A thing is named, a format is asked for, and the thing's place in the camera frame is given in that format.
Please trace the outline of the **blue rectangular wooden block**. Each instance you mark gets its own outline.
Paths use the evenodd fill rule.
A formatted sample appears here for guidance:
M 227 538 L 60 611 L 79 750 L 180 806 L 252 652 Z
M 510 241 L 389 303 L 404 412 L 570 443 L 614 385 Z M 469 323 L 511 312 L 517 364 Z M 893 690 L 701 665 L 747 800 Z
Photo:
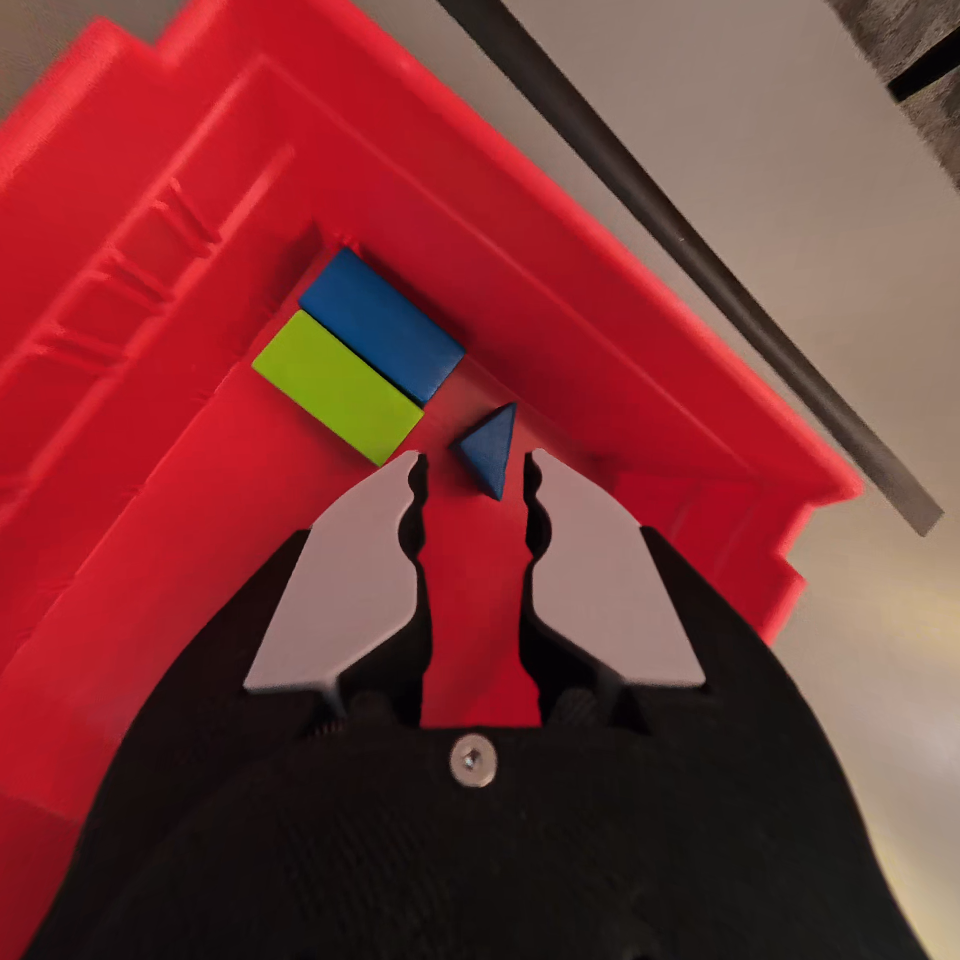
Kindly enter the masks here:
M 347 247 L 303 290 L 297 305 L 420 407 L 434 398 L 466 353 Z

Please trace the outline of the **green wooden block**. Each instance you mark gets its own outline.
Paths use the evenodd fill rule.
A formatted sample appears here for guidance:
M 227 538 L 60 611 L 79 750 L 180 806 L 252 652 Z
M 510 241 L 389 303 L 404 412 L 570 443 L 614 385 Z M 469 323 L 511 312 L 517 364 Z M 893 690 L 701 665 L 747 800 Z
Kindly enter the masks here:
M 378 468 L 424 416 L 420 406 L 304 310 L 286 321 L 251 367 Z

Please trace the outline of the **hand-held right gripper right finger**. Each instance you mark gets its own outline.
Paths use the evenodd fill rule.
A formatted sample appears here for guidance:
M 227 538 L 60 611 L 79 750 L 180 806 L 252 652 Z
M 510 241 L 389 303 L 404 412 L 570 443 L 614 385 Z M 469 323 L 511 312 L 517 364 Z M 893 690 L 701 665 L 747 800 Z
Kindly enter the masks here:
M 615 716 L 628 690 L 701 690 L 702 667 L 643 534 L 616 498 L 545 449 L 525 456 L 531 552 L 521 664 L 541 716 L 587 690 Z

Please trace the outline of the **black metal leg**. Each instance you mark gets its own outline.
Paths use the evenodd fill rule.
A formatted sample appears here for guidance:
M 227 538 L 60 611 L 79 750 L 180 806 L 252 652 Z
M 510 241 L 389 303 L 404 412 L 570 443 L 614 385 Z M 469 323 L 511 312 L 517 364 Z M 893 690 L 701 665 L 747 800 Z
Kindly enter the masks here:
M 920 55 L 886 85 L 895 102 L 901 103 L 941 80 L 959 66 L 959 33 L 945 36 Z

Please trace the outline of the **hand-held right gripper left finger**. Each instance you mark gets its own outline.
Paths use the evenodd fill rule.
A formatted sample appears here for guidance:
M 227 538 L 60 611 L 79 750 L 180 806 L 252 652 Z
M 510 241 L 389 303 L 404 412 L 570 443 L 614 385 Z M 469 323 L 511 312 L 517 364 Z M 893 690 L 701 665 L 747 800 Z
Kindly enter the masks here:
M 422 718 L 433 652 L 419 554 L 428 461 L 400 454 L 312 524 L 244 680 L 249 693 L 312 691 L 345 716 L 376 692 L 400 721 Z

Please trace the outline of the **red plastic bin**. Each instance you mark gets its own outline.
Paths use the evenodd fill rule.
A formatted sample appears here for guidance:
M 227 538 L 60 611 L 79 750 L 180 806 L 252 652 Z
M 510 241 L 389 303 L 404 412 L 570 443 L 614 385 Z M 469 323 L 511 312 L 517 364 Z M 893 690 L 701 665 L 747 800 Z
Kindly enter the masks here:
M 166 669 L 374 466 L 254 372 L 342 246 L 465 348 L 400 451 L 427 533 L 522 580 L 543 447 L 772 642 L 855 470 L 353 2 L 92 23 L 2 126 L 2 958 L 21 958 Z M 503 507 L 452 438 L 517 402 Z

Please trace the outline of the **small blue triangle block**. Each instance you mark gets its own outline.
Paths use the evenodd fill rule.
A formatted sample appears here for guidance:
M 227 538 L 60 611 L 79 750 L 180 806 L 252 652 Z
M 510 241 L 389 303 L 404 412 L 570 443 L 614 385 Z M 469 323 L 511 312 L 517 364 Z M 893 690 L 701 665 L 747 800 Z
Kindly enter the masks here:
M 487 412 L 448 445 L 478 490 L 497 502 L 505 492 L 518 406 L 509 402 Z

